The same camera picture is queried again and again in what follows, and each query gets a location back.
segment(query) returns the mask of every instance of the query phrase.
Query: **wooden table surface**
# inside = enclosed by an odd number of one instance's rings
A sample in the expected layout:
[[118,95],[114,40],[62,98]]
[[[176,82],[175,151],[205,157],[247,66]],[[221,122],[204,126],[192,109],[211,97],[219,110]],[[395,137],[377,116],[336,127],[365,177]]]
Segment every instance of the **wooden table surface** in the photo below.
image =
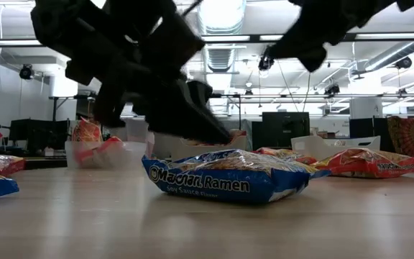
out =
[[414,258],[414,174],[322,178],[267,206],[164,195],[142,169],[15,175],[0,259]]

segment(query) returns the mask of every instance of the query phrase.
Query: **table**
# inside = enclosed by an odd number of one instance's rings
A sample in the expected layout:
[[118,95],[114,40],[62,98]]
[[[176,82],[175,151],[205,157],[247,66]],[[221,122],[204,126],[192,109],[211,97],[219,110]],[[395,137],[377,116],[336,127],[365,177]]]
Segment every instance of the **table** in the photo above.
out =
[[141,168],[15,178],[0,258],[414,258],[414,174],[316,179],[267,206],[168,196]]

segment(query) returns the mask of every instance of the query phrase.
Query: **ceiling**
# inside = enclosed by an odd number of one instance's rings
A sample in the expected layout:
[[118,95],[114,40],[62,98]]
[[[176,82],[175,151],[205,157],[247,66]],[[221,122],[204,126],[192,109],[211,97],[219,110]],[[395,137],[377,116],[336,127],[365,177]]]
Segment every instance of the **ceiling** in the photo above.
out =
[[[104,0],[93,0],[93,2],[99,6],[104,4]],[[175,1],[180,9],[186,8],[192,2],[192,0]],[[29,5],[0,5],[0,38],[1,35],[4,39],[33,38],[34,32],[29,17],[31,8]],[[298,17],[299,9],[298,6],[283,0],[249,0],[245,9],[241,33],[282,34]],[[218,12],[215,15],[221,17],[221,10]],[[199,26],[197,15],[197,12],[194,11],[187,17],[189,24],[195,31],[197,31]],[[414,7],[401,13],[395,5],[390,6],[373,17],[365,27],[361,29],[356,28],[353,31],[414,32]],[[320,82],[337,71],[341,66],[353,60],[369,60],[396,44],[398,42],[356,42],[354,44],[342,42],[337,46],[329,45],[326,46],[328,51],[326,62],[311,75],[305,71],[304,67],[297,60],[281,60],[272,66],[267,77],[260,77],[256,69],[257,61],[266,44],[242,44],[239,47],[243,49],[236,50],[234,74],[231,77],[231,85],[226,91],[242,94],[247,88],[246,83],[250,82],[252,83],[250,88],[254,94],[288,93],[286,86],[291,86],[290,91],[295,94],[306,94],[308,86],[310,86],[309,93],[314,94],[315,92],[323,91],[323,87],[327,86],[327,84],[320,84]],[[27,56],[55,56],[63,62],[68,60],[65,56],[46,47],[5,48],[4,52],[13,56],[12,60]],[[362,93],[366,91],[373,91],[375,93],[390,91],[395,93],[399,86],[414,82],[414,53],[410,58],[413,61],[413,66],[408,69],[409,71],[400,71],[401,77],[396,76],[397,69],[383,68],[371,75],[367,74],[367,77],[380,78],[382,83],[378,87],[360,87],[362,90],[359,91]],[[203,56],[200,53],[193,57],[186,67],[194,78],[199,80],[206,79]],[[348,73],[344,77],[337,78],[336,82],[340,85],[342,93],[353,92],[353,84],[351,83],[353,81],[348,76]],[[89,88],[97,90],[99,86],[99,82],[94,81]],[[314,86],[320,86],[320,88],[314,90]]]

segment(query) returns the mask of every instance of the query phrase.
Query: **ventilation duct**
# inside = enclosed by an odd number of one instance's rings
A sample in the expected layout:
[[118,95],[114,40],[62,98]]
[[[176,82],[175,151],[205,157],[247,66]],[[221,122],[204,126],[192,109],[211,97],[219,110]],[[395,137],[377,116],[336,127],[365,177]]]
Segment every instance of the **ventilation duct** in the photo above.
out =
[[358,63],[357,69],[353,67],[354,64],[347,64],[348,67],[343,67],[332,73],[332,75],[325,78],[323,81],[317,84],[317,87],[326,83],[329,79],[337,81],[347,75],[348,71],[352,71],[353,75],[360,75],[363,73],[377,71],[381,68],[385,68],[397,61],[414,53],[414,41],[413,42],[401,42],[383,53],[377,55],[374,58],[367,60],[366,62]]
[[[244,22],[245,0],[205,0],[198,7],[198,21],[203,35],[238,35]],[[207,67],[212,72],[228,72],[234,64],[236,50],[204,50]]]

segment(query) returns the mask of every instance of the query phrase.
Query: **robotic claw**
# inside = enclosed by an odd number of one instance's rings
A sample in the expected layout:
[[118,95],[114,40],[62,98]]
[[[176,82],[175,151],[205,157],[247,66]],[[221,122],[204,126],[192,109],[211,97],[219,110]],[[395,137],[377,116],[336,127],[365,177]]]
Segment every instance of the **robotic claw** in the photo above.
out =
[[[326,58],[326,42],[340,43],[350,29],[363,27],[393,3],[401,11],[414,6],[414,0],[288,1],[301,6],[300,16],[265,50],[261,70],[269,69],[274,59],[298,58],[313,72]],[[108,0],[103,9],[90,0],[36,0],[32,22],[43,45],[71,58],[68,78],[85,85],[94,77],[102,82],[93,109],[100,123],[124,126],[119,117],[130,101],[152,131],[211,143],[229,141],[228,132],[206,108],[212,88],[186,82],[180,72],[205,42],[193,34],[172,0]]]

